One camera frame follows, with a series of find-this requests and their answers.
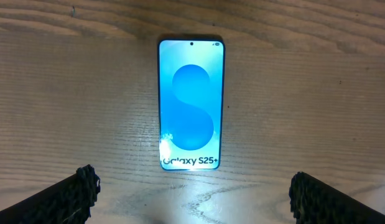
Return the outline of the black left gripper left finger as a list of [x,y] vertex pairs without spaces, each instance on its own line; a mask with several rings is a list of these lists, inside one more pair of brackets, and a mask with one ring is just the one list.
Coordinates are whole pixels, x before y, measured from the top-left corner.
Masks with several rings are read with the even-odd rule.
[[100,178],[91,165],[72,176],[0,211],[0,223],[84,224],[91,217],[101,191]]

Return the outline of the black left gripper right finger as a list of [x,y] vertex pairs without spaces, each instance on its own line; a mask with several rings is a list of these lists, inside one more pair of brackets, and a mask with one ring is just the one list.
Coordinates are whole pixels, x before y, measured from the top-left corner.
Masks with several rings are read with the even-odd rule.
[[297,224],[385,224],[385,215],[304,172],[289,187],[290,211]]

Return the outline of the blue Galaxy smartphone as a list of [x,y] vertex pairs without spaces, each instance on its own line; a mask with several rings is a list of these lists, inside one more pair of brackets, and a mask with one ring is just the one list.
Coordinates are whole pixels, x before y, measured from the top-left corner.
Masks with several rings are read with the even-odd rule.
[[219,36],[168,37],[157,44],[163,170],[215,170],[220,166],[225,53]]

